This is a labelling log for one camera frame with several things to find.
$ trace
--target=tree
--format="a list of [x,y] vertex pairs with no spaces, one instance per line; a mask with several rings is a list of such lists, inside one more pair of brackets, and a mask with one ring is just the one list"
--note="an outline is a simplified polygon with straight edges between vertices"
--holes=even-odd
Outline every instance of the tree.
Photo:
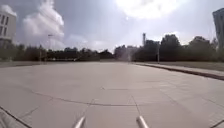
[[192,61],[209,61],[215,55],[215,49],[210,41],[201,36],[196,36],[189,43],[190,58]]
[[97,61],[99,59],[100,57],[97,51],[91,51],[90,49],[83,48],[79,51],[77,61]]
[[217,50],[218,49],[218,45],[219,45],[219,42],[218,42],[217,38],[213,38],[212,42],[211,42],[212,48]]
[[113,54],[108,51],[108,49],[99,53],[100,59],[112,59]]
[[40,54],[40,61],[45,61],[47,58],[47,51],[42,47],[42,45],[39,46],[39,54]]
[[180,50],[180,42],[176,35],[165,35],[161,41],[160,55],[161,60],[175,61],[178,59]]
[[76,59],[78,57],[78,50],[77,48],[65,48],[64,49],[64,58],[67,59]]
[[12,60],[15,54],[15,45],[12,43],[12,41],[0,39],[0,59]]
[[24,52],[24,60],[26,61],[38,61],[40,58],[40,50],[37,47],[29,46]]
[[114,57],[115,57],[115,59],[117,59],[117,60],[124,59],[125,58],[124,57],[125,52],[126,52],[125,45],[116,47],[115,50],[114,50]]
[[140,47],[133,55],[134,61],[155,61],[157,58],[158,42],[146,40],[143,47]]
[[224,48],[218,50],[218,60],[224,62]]

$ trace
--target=concrete pavement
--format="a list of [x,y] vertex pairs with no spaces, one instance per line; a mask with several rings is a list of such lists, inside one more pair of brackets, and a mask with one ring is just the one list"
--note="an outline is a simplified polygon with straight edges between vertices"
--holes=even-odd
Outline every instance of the concrete pavement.
[[161,64],[150,64],[150,63],[135,63],[135,64],[141,65],[141,66],[153,67],[153,68],[166,69],[170,71],[188,73],[188,74],[193,74],[198,76],[204,76],[204,77],[209,77],[209,78],[224,81],[224,72],[222,71],[188,68],[188,67],[181,67],[181,66],[168,66],[168,65],[161,65]]
[[127,63],[0,69],[0,106],[34,128],[209,128],[223,99],[224,81]]

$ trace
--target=cloud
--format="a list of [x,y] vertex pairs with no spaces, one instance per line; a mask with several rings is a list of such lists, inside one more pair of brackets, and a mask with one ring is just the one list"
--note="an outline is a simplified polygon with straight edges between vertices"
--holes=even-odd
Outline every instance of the cloud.
[[90,41],[82,36],[75,35],[75,34],[71,34],[66,39],[65,42],[66,42],[66,46],[76,47],[78,49],[89,48],[89,49],[97,50],[97,51],[103,51],[105,49],[109,49],[111,51],[113,48],[113,46],[111,46],[111,43],[109,42],[100,41],[100,40]]
[[1,5],[0,9],[1,9],[1,11],[4,11],[4,12],[7,12],[14,16],[17,16],[17,13],[15,11],[13,11],[9,5]]
[[64,21],[54,9],[54,0],[44,0],[37,12],[27,15],[23,20],[25,37],[30,45],[43,45],[50,49],[63,49]]
[[155,19],[176,10],[186,0],[116,0],[117,6],[130,17]]

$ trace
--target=sunlight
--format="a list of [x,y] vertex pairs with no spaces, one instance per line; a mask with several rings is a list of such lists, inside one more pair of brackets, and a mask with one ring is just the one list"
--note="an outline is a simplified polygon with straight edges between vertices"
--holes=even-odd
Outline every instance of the sunlight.
[[116,0],[127,16],[155,19],[173,12],[184,0]]

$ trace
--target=street lamp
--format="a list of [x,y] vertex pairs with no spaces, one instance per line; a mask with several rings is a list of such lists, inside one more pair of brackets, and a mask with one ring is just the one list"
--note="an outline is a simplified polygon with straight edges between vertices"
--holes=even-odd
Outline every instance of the street lamp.
[[157,63],[160,62],[160,41],[157,43]]
[[42,53],[41,53],[41,51],[42,51],[42,47],[41,47],[41,43],[40,43],[40,46],[39,46],[39,61],[40,61],[40,63],[41,63],[41,59],[42,59]]
[[48,47],[48,49],[47,49],[47,51],[46,51],[45,61],[47,61],[47,56],[48,56],[48,55],[47,55],[47,52],[51,49],[51,37],[53,37],[53,35],[52,35],[52,34],[48,34],[47,37],[48,37],[49,47]]

